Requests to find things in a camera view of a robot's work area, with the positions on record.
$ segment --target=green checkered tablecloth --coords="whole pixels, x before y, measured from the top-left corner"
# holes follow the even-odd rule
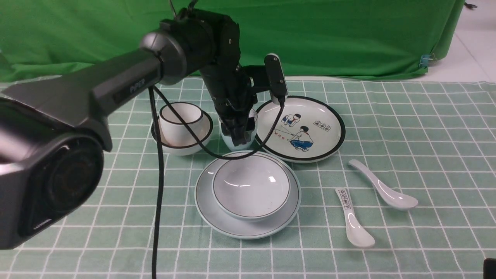
[[[159,278],[482,278],[484,258],[496,257],[495,84],[300,80],[288,86],[291,95],[328,103],[346,124],[346,141],[334,156],[290,164],[302,185],[297,218],[265,239],[223,236],[202,221],[193,199],[197,177],[213,158],[166,154]],[[161,90],[215,118],[201,79]],[[260,99],[256,107],[268,100]],[[20,248],[0,251],[0,279],[151,278],[158,161],[147,93],[109,124],[115,147],[105,154],[96,192]],[[219,138],[216,126],[208,147],[228,152]],[[388,207],[347,165],[350,159],[419,206]],[[347,241],[334,187],[349,188],[358,220],[376,239],[373,248]]]

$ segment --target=teacup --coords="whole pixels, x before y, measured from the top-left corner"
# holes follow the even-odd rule
[[[171,106],[181,118],[184,119],[191,130],[193,130],[194,134],[199,137],[202,132],[202,119],[204,118],[202,109],[196,105],[185,102],[171,103]],[[196,140],[186,129],[186,126],[181,123],[168,105],[165,105],[160,109],[159,115],[160,130],[162,131],[161,136],[164,137],[166,142],[172,146],[196,144]]]
[[[233,139],[230,136],[226,136],[222,132],[220,133],[220,135],[222,137],[222,140],[224,141],[224,143],[226,144],[227,148],[229,148],[230,151],[246,150],[246,149],[248,149],[251,146],[251,144],[255,140],[258,114],[256,113],[256,111],[254,109],[251,109],[250,112],[249,112],[249,116],[248,117],[254,117],[254,119],[255,119],[255,129],[253,129],[253,131],[251,132],[251,139],[246,144],[240,144],[238,146],[234,146]],[[221,123],[222,123],[222,121],[221,121],[220,118],[218,118],[218,120],[219,120],[219,126],[220,126]]]

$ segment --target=green screen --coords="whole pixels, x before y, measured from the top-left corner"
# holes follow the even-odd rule
[[[189,1],[175,0],[176,10]],[[446,56],[463,0],[200,0],[241,28],[242,65],[363,79],[426,73]],[[65,74],[137,48],[171,18],[166,0],[0,1],[0,81]]]

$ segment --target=white floor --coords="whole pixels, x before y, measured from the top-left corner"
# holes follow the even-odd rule
[[[463,8],[446,58],[429,66],[415,80],[441,82],[496,82],[496,0],[467,0],[478,7]],[[335,79],[291,77],[288,79]]]

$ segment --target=spoon with printed text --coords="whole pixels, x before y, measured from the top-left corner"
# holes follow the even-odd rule
[[[350,195],[346,188],[336,188],[336,194],[343,206],[346,223],[346,237],[358,248],[370,248],[374,246],[375,239],[358,223],[351,203]]]
[[[350,166],[361,171],[371,182],[374,188],[379,192],[380,197],[392,208],[398,210],[409,210],[415,208],[419,201],[414,197],[394,191],[378,179],[364,164],[358,160],[350,160]]]

